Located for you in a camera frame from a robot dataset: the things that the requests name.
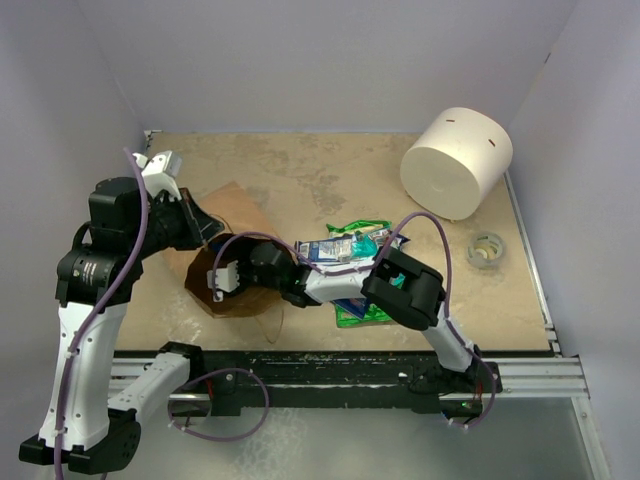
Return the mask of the green Chuba chips bag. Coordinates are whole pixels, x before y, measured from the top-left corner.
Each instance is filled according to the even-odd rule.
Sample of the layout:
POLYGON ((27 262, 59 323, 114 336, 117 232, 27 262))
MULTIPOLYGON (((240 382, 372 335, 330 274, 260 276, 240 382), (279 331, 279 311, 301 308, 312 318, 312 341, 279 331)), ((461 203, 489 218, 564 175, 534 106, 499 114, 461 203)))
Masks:
MULTIPOLYGON (((343 227, 335 227, 327 224, 330 238, 352 237, 354 235, 369 235, 379 229, 392 230, 392 223, 388 220, 356 220, 343 227)), ((385 324, 391 321, 391 317, 370 301, 369 310, 363 319, 348 314, 344 309, 335 306, 336 325, 338 328, 358 327, 369 324, 385 324)))

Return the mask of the brown paper bag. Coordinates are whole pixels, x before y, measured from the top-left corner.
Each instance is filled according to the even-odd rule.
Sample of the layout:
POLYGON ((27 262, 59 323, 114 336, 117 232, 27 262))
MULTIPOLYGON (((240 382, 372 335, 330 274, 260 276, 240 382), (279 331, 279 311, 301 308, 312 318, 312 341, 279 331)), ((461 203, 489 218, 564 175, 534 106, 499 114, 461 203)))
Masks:
MULTIPOLYGON (((245 231, 277 234, 250 195, 235 182, 199 199, 197 204, 225 225, 216 238, 217 246, 231 235, 245 231)), ((249 287, 215 303, 206 281, 214 256, 213 248, 206 251, 169 249, 163 253, 172 275, 194 304, 188 314, 197 331, 193 343, 204 350, 271 347, 279 339, 284 324, 284 302, 280 295, 263 287, 249 287)))

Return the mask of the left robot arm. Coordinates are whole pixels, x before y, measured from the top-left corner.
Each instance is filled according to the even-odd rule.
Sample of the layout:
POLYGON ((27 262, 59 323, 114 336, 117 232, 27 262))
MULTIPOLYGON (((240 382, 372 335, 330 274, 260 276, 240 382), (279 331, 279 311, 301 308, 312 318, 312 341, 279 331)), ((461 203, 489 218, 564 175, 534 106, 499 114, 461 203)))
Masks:
POLYGON ((171 180, 99 182, 90 219, 57 266, 60 343, 49 410, 19 459, 96 475, 124 469, 143 425, 178 387, 206 378, 201 348, 166 343, 121 393, 108 395, 115 344, 144 259, 168 248, 197 251, 224 229, 171 180))

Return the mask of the teal snack packet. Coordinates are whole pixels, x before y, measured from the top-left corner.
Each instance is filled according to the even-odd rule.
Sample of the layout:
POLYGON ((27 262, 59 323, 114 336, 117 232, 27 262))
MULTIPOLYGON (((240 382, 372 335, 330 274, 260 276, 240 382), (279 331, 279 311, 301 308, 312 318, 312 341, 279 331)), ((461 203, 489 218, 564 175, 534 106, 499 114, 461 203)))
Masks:
POLYGON ((387 237, 371 237, 369 235, 354 235, 351 237, 351 255, 353 261, 372 258, 384 246, 387 237))

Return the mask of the blue white snack packet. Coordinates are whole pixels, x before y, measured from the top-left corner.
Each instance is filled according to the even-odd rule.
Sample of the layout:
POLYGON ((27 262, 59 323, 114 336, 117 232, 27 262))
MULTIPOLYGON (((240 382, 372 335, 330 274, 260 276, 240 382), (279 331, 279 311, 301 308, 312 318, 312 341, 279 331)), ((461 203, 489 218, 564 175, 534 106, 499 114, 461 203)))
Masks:
MULTIPOLYGON (((370 233, 371 239, 375 242, 378 248, 382 248, 389 237, 391 236, 392 231, 389 229, 379 229, 370 233)), ((409 238, 402 234, 398 234, 391 242, 391 247, 402 250, 404 246, 410 241, 409 238)))

